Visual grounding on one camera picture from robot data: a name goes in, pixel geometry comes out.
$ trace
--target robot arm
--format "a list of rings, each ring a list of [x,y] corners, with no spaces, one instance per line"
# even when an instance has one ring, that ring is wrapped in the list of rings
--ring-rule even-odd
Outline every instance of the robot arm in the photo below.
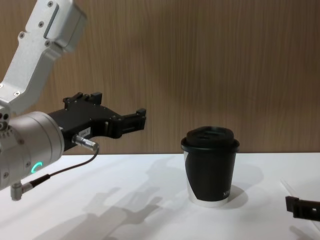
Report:
[[[116,139],[144,129],[145,109],[121,116],[101,106],[99,92],[67,97],[64,109],[50,114],[31,112],[11,119],[11,113],[36,103],[54,61],[75,49],[85,23],[85,14],[72,0],[38,0],[26,31],[18,35],[19,46],[0,83],[0,190],[11,186],[15,201],[50,175],[24,185],[21,179],[54,163],[64,151],[80,145],[98,154],[99,146],[90,138]]]

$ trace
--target wooden wall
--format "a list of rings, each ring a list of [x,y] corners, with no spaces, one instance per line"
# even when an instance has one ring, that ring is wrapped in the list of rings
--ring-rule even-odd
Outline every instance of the wooden wall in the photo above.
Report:
[[[0,79],[35,0],[0,0]],[[39,103],[103,92],[144,131],[99,138],[103,153],[179,153],[187,131],[232,129],[241,152],[320,151],[319,0],[76,0],[88,17]],[[80,148],[69,152],[86,153]]]

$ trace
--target black lid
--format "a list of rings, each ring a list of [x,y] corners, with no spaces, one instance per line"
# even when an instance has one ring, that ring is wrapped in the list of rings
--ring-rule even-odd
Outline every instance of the black lid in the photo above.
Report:
[[[236,153],[239,142],[234,133],[224,127],[203,126],[189,131],[181,141],[181,148],[190,152],[228,152]]]

